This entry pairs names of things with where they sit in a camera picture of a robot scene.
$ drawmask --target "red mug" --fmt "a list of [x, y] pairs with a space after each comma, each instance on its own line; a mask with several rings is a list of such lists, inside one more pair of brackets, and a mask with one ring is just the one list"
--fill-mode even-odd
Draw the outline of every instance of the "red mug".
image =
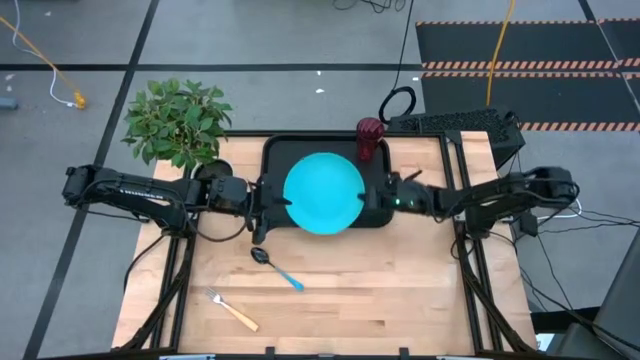
[[364, 118], [358, 121], [356, 127], [356, 144], [358, 146], [358, 159], [371, 161], [378, 143], [384, 135], [384, 125], [376, 118]]

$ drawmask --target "teal plate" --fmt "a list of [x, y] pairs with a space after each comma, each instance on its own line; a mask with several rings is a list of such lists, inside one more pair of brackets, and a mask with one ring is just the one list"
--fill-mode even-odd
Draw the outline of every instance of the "teal plate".
[[351, 161], [334, 153], [315, 153], [298, 161], [284, 181], [287, 213], [300, 228], [333, 235], [348, 228], [364, 203], [362, 176]]

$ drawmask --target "wooden table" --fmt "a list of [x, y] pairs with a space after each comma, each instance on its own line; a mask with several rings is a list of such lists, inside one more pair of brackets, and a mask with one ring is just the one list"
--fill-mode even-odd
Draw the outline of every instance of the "wooden table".
[[[266, 138], [230, 138], [221, 157], [236, 176], [256, 179]], [[394, 170], [418, 180], [446, 186], [439, 142], [430, 138], [388, 138]], [[472, 184], [496, 178], [485, 133], [463, 133]], [[457, 162], [450, 148], [454, 172]], [[154, 177], [177, 179], [181, 171], [160, 162]], [[215, 237], [229, 235], [242, 219], [204, 214], [200, 230]], [[494, 231], [510, 237], [508, 228]], [[143, 225], [136, 253], [159, 234]], [[396, 213], [380, 229], [348, 229], [318, 237], [300, 229], [275, 229], [263, 247], [278, 266], [305, 285], [297, 293], [268, 266], [250, 255], [251, 234], [210, 243], [198, 238], [186, 300], [179, 351], [182, 353], [256, 353], [275, 346], [278, 354], [472, 354], [468, 313], [460, 266], [449, 254], [454, 239], [450, 221], [436, 224], [424, 216]], [[113, 345], [126, 342], [156, 305], [168, 241], [132, 271]], [[498, 308], [531, 346], [535, 335], [512, 245], [504, 239], [484, 240], [493, 295]], [[251, 332], [206, 297], [214, 287], [225, 300], [260, 325]], [[485, 348], [491, 347], [486, 313], [478, 303]], [[168, 344], [173, 309], [168, 310], [163, 344]]]

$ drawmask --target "metal spoon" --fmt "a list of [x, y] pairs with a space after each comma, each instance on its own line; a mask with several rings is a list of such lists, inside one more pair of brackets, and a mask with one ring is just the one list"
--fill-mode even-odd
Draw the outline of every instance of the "metal spoon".
[[287, 279], [287, 281], [289, 281], [291, 283], [291, 285], [293, 285], [293, 287], [296, 290], [304, 291], [304, 285], [302, 285], [296, 279], [292, 278], [291, 276], [289, 276], [289, 274], [287, 274], [286, 272], [282, 271], [279, 267], [273, 265], [271, 263], [271, 261], [269, 261], [269, 254], [265, 250], [263, 250], [263, 249], [261, 249], [259, 247], [253, 247], [253, 248], [251, 248], [251, 257], [258, 264], [262, 264], [262, 265], [269, 264], [269, 265], [271, 265], [274, 269], [276, 269], [277, 272], [280, 273], [280, 275], [282, 275], [285, 279]]

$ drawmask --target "black cable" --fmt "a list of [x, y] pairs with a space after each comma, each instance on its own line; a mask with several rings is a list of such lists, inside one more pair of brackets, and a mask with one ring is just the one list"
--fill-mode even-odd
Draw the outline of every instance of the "black cable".
[[560, 280], [558, 280], [558, 277], [556, 276], [555, 271], [553, 271], [553, 265], [551, 264], [551, 259], [549, 258], [549, 254], [547, 253], [547, 249], [544, 247], [544, 243], [542, 242], [542, 238], [540, 238], [540, 235], [538, 235], [536, 237], [538, 238], [538, 242], [540, 242], [540, 247], [542, 248], [542, 252], [544, 253], [544, 257], [547, 259], [547, 263], [549, 264], [549, 270], [551, 271], [551, 276], [553, 277], [553, 280], [555, 280], [556, 284], [558, 284], [558, 287], [560, 288], [560, 291], [562, 292], [562, 296], [567, 301], [567, 305], [569, 305], [569, 308], [571, 310], [573, 310], [573, 305], [571, 305], [571, 301], [569, 301], [569, 297], [567, 296], [567, 293], [564, 291], [564, 288], [562, 287], [562, 284], [560, 284]]
[[599, 213], [597, 211], [588, 211], [588, 210], [582, 209], [582, 212], [583, 213], [588, 213], [588, 214], [600, 215], [600, 216], [608, 216], [608, 217], [612, 217], [612, 218], [615, 218], [615, 219], [626, 220], [626, 221], [633, 222], [633, 223], [640, 223], [640, 221], [638, 221], [638, 220], [633, 220], [633, 219], [622, 217], [622, 216]]
[[[489, 231], [489, 234], [498, 236], [498, 237], [506, 240], [511, 246], [513, 246], [513, 250], [515, 250], [516, 255], [518, 255], [518, 248], [516, 247], [516, 244], [513, 242], [513, 240], [509, 239], [508, 237], [506, 237], [506, 236], [504, 236], [502, 234], [498, 234], [498, 233], [493, 232], [493, 231]], [[531, 276], [529, 276], [529, 274], [522, 267], [520, 267], [520, 272], [529, 279], [529, 282], [531, 282]], [[544, 310], [545, 312], [549, 312], [549, 310], [547, 309], [546, 306], [544, 306], [544, 303], [542, 302], [542, 300], [540, 299], [540, 297], [538, 296], [536, 291], [533, 290], [533, 288], [531, 288], [531, 293], [536, 298], [536, 300], [538, 300], [538, 303], [540, 304], [540, 307], [542, 308], [542, 310]]]
[[[91, 184], [89, 184], [84, 191], [82, 192], [82, 194], [80, 195], [81, 198], [84, 197], [84, 195], [89, 191], [90, 188], [101, 184], [101, 183], [107, 183], [107, 182], [115, 182], [115, 180], [98, 180], [98, 181], [94, 181]], [[207, 236], [205, 234], [203, 234], [202, 232], [200, 232], [200, 230], [198, 230], [198, 227], [192, 222], [192, 220], [189, 217], [189, 211], [187, 210], [186, 205], [184, 204], [184, 199], [182, 198], [182, 196], [180, 195], [180, 193], [178, 193], [177, 191], [173, 190], [173, 189], [169, 189], [169, 188], [163, 188], [163, 187], [159, 187], [153, 184], [145, 184], [145, 183], [141, 183], [141, 182], [136, 182], [136, 181], [130, 181], [130, 180], [120, 180], [120, 183], [124, 183], [124, 184], [132, 184], [132, 185], [139, 185], [139, 186], [148, 186], [154, 189], [160, 189], [160, 190], [165, 190], [165, 191], [169, 191], [173, 194], [176, 195], [176, 197], [180, 200], [180, 207], [182, 208], [184, 214], [185, 214], [185, 221], [187, 222], [187, 225], [194, 231], [196, 232], [198, 235], [200, 235], [202, 238], [204, 238], [205, 240], [211, 241], [211, 242], [225, 242], [225, 241], [229, 241], [232, 240], [236, 237], [238, 237], [247, 227], [247, 223], [246, 220], [244, 222], [244, 224], [242, 225], [242, 227], [235, 232], [234, 234], [221, 238], [221, 239], [216, 239], [216, 238], [212, 238], [210, 236]], [[254, 195], [253, 195], [253, 188], [250, 188], [250, 196], [251, 196], [251, 203], [249, 204], [249, 212], [248, 214], [250, 215], [251, 212], [253, 211], [253, 200], [254, 200]]]
[[129, 274], [131, 273], [131, 270], [133, 270], [133, 267], [136, 265], [136, 263], [146, 254], [148, 253], [151, 249], [153, 249], [156, 245], [158, 245], [158, 243], [164, 239], [167, 235], [166, 234], [161, 234], [159, 238], [157, 238], [156, 240], [154, 240], [149, 246], [147, 246], [144, 250], [142, 250], [140, 252], [140, 254], [138, 254], [138, 256], [136, 256], [133, 261], [131, 262], [131, 264], [129, 265], [129, 267], [127, 268], [127, 272], [124, 274], [124, 286], [123, 286], [123, 291], [127, 290], [127, 282], [129, 281]]
[[635, 351], [640, 351], [640, 346], [633, 344], [627, 340], [624, 340], [622, 338], [620, 338], [617, 335], [612, 334], [610, 331], [604, 329], [603, 327], [599, 326], [598, 324], [594, 324], [592, 321], [585, 319], [584, 317], [582, 317], [580, 314], [576, 313], [575, 311], [573, 311], [572, 309], [567, 308], [566, 306], [564, 306], [563, 304], [561, 304], [560, 302], [552, 299], [551, 297], [549, 297], [547, 294], [543, 293], [542, 291], [540, 291], [538, 288], [536, 288], [535, 286], [533, 286], [533, 284], [530, 281], [526, 281], [527, 284], [531, 287], [531, 289], [536, 290], [540, 295], [542, 295], [542, 297], [544, 297], [545, 299], [547, 299], [548, 301], [556, 304], [557, 306], [559, 306], [560, 308], [562, 308], [564, 311], [566, 311], [569, 315], [571, 315], [573, 318], [575, 318], [576, 320], [578, 320], [579, 323], [581, 323], [584, 326], [593, 328], [593, 329], [597, 329], [600, 332], [604, 333], [605, 335], [607, 335], [608, 337], [618, 341], [619, 343], [626, 345], [630, 348], [632, 348]]
[[[249, 216], [251, 215], [251, 213], [253, 212], [253, 202], [254, 202], [254, 192], [253, 192], [253, 187], [251, 185], [249, 185], [249, 196], [250, 196], [250, 201], [249, 201], [249, 211], [247, 212], [247, 214], [249, 214]], [[235, 233], [221, 238], [221, 239], [216, 239], [216, 238], [212, 238], [210, 236], [207, 236], [203, 233], [200, 232], [200, 230], [198, 230], [198, 227], [195, 226], [195, 224], [191, 221], [188, 220], [187, 222], [189, 223], [189, 227], [191, 227], [191, 229], [193, 231], [195, 231], [198, 235], [202, 236], [203, 239], [211, 241], [211, 242], [225, 242], [225, 241], [229, 241], [232, 239], [235, 239], [236, 237], [238, 237], [240, 234], [242, 234], [242, 232], [247, 228], [247, 216], [244, 217], [245, 221], [242, 224], [242, 226], [240, 227], [240, 229], [238, 231], [236, 231]]]
[[398, 79], [400, 78], [400, 69], [402, 68], [402, 58], [404, 57], [404, 47], [407, 44], [407, 34], [409, 33], [409, 22], [411, 22], [411, 12], [413, 11], [413, 0], [409, 4], [409, 13], [407, 14], [407, 24], [404, 28], [404, 37], [402, 39], [402, 49], [400, 50], [400, 60], [398, 61], [398, 70], [396, 71], [396, 81], [393, 82], [393, 87], [391, 91], [396, 89], [398, 86]]
[[[340, 1], [339, 0], [333, 0], [332, 6], [334, 9], [336, 10], [349, 10], [352, 9], [354, 6], [356, 6], [358, 4], [358, 2], [362, 2], [365, 4], [369, 4], [371, 5], [371, 8], [373, 9], [373, 11], [376, 14], [382, 14], [385, 10], [390, 9], [391, 8], [391, 2], [392, 0], [385, 0], [384, 3], [380, 4], [377, 3], [373, 0], [353, 0], [349, 5], [347, 6], [338, 6], [338, 3]], [[402, 11], [402, 9], [404, 9], [404, 6], [406, 4], [406, 0], [395, 0], [393, 8], [397, 11], [400, 12]]]
[[589, 221], [593, 221], [593, 222], [598, 222], [598, 221], [608, 221], [612, 224], [618, 224], [618, 225], [629, 225], [629, 226], [635, 226], [635, 227], [640, 227], [640, 222], [633, 220], [633, 219], [627, 219], [625, 218], [625, 220], [628, 220], [628, 222], [621, 222], [621, 221], [615, 221], [615, 220], [609, 220], [609, 219], [592, 219], [592, 218], [588, 218], [582, 214], [580, 214], [579, 212], [575, 211], [574, 209], [570, 209], [571, 211], [573, 211], [576, 215], [578, 215], [578, 217], [583, 218], [585, 220], [589, 220]]
[[563, 230], [544, 230], [544, 231], [539, 232], [539, 234], [545, 234], [545, 233], [547, 233], [547, 234], [560, 234], [560, 233], [565, 233], [565, 232], [569, 232], [569, 231], [597, 229], [599, 227], [605, 227], [605, 226], [637, 226], [637, 225], [624, 224], [624, 223], [620, 223], [620, 224], [598, 224], [598, 225], [581, 226], [581, 227], [575, 227], [575, 228], [569, 228], [569, 229], [563, 229]]
[[[456, 259], [456, 260], [460, 260], [460, 258], [456, 255], [454, 255], [453, 253], [453, 248], [455, 247], [455, 245], [457, 244], [457, 240], [453, 240], [453, 243], [451, 244], [451, 248], [449, 248], [449, 254], [451, 254], [451, 257]], [[475, 241], [471, 241], [471, 248], [469, 250], [467, 250], [467, 253], [465, 254], [465, 257], [469, 257], [469, 255], [471, 255], [471, 253], [473, 252], [473, 250], [475, 250], [476, 248], [476, 243]]]
[[83, 212], [86, 212], [87, 214], [106, 216], [106, 217], [110, 217], [110, 218], [114, 218], [114, 219], [131, 220], [131, 221], [135, 221], [135, 222], [139, 222], [139, 223], [146, 222], [145, 220], [141, 220], [141, 219], [134, 218], [132, 216], [126, 216], [126, 215], [114, 215], [114, 214], [107, 214], [107, 213], [103, 213], [103, 212], [99, 212], [99, 211], [83, 210], [83, 209], [78, 209], [78, 211], [83, 211]]

